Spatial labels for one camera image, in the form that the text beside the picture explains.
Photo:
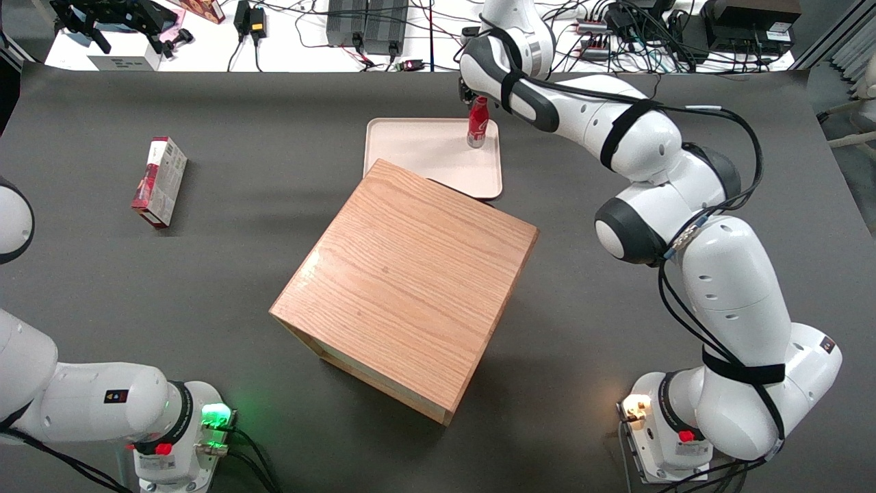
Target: red bottle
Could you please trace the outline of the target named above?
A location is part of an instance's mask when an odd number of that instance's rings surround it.
[[[469,146],[479,148],[487,138],[487,123],[490,122],[490,110],[487,109],[487,98],[478,96],[471,104],[469,111]]]

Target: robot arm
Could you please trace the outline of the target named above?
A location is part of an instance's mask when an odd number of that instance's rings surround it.
[[[21,255],[32,235],[31,206],[0,177],[0,264]],[[223,452],[216,444],[226,432],[202,423],[227,426],[230,418],[204,382],[169,382],[132,363],[58,362],[51,338],[0,309],[0,443],[125,440],[141,488],[203,492],[216,465],[209,455]]]
[[[552,57],[543,51],[536,57],[533,46],[553,39],[539,35],[532,3],[486,1],[482,35],[469,41],[460,60],[464,85],[535,128],[583,146],[631,181],[597,212],[600,242],[621,260],[649,265],[662,265],[670,247],[679,249],[672,261],[681,268],[693,312],[743,365],[774,371],[758,385],[791,432],[834,382],[841,352],[817,329],[790,321],[767,253],[741,219],[708,217],[686,246],[673,243],[703,209],[740,194],[735,166],[716,151],[683,142],[672,120],[638,103],[645,95],[617,78],[590,75],[560,84],[535,78]],[[629,118],[635,104],[643,111]],[[618,135],[618,126],[625,132]],[[634,449],[644,451],[637,461],[647,482],[703,471],[713,445],[747,461],[781,445],[756,386],[727,371],[723,355],[705,352],[706,366],[644,375],[622,403]]]

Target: black power adapter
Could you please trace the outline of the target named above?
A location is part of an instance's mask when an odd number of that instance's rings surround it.
[[[250,10],[250,36],[252,42],[258,44],[261,39],[268,37],[265,23],[265,9],[257,7]]]
[[[237,2],[237,12],[234,14],[234,28],[237,29],[237,40],[243,42],[244,36],[250,33],[250,8],[249,0]]]

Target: wooden box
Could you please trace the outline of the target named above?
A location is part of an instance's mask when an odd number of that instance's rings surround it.
[[[271,314],[323,360],[448,425],[537,238],[378,161]]]

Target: warning label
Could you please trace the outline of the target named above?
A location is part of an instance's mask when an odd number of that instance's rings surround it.
[[[675,455],[683,455],[685,457],[693,457],[696,455],[705,455],[709,453],[709,445],[704,443],[676,443]]]
[[[147,471],[167,471],[176,469],[173,455],[140,455],[140,468]]]

